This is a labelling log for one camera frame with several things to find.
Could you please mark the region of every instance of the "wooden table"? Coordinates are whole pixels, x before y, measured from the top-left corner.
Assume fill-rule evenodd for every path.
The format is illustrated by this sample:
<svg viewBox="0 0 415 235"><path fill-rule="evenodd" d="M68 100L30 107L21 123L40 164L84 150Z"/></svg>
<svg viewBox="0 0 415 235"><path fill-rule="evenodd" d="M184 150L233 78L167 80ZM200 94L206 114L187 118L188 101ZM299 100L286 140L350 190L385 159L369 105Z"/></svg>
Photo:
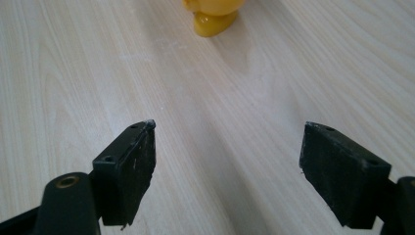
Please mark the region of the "wooden table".
<svg viewBox="0 0 415 235"><path fill-rule="evenodd" d="M379 234L342 228L299 168L304 123L415 174L415 3L257 0L214 38L179 0L0 1L0 221L157 122L131 227L103 234Z"/></svg>

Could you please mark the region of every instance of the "white wood grain surface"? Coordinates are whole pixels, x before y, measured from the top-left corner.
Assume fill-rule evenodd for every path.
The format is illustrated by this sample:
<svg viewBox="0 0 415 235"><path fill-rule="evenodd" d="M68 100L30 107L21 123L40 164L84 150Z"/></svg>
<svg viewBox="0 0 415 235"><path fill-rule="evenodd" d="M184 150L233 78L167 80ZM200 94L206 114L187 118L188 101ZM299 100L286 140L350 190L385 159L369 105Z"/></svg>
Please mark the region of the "white wood grain surface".
<svg viewBox="0 0 415 235"><path fill-rule="evenodd" d="M340 227L300 144L320 122L415 174L415 2L247 1L201 38L180 0L0 0L0 221L147 118L152 185L103 234L379 234Z"/></svg>

